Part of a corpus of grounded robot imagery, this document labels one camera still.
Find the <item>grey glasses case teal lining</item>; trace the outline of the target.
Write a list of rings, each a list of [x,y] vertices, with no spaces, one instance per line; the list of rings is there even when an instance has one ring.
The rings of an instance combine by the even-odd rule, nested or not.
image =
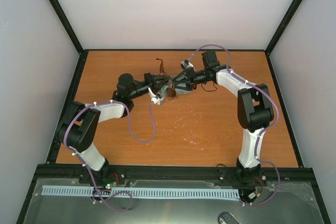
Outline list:
[[[160,89],[160,93],[168,99],[177,98],[179,95],[190,94],[193,91],[190,77],[185,73],[169,76],[164,73],[167,82]]]

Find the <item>brown sunglasses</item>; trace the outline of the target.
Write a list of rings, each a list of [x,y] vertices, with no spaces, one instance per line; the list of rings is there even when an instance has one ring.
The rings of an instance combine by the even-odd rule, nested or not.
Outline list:
[[[167,97],[168,100],[174,100],[178,98],[176,89],[173,84],[173,79],[164,70],[163,60],[160,58],[156,58],[156,60],[161,62],[159,67],[160,75],[166,76],[168,78],[168,82],[165,84],[167,86],[167,88],[164,91],[165,96]]]

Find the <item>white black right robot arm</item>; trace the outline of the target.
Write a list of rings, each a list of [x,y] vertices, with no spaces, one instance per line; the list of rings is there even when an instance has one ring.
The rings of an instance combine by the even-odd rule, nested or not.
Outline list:
[[[266,129],[274,119],[268,87],[247,81],[229,65],[221,65],[213,50],[202,53],[204,70],[196,71],[190,60],[181,63],[183,69],[170,84],[178,89],[192,91],[198,85],[213,82],[226,88],[237,98],[237,118],[243,128],[243,142],[237,158],[235,177],[240,184],[250,183],[260,174],[260,144]]]

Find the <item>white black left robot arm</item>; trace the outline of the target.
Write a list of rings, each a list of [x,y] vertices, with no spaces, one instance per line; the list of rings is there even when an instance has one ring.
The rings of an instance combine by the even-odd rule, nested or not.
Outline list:
[[[148,94],[152,136],[143,143],[150,143],[156,134],[153,106],[161,105],[165,98],[173,97],[174,94],[169,94],[170,90],[174,90],[173,80],[164,72],[159,75],[146,73],[142,82],[135,81],[132,75],[124,73],[118,79],[112,99],[91,104],[71,102],[57,125],[55,137],[91,171],[92,179],[97,183],[104,183],[109,177],[109,162],[93,142],[98,124],[112,119],[127,118],[130,127],[133,99]]]

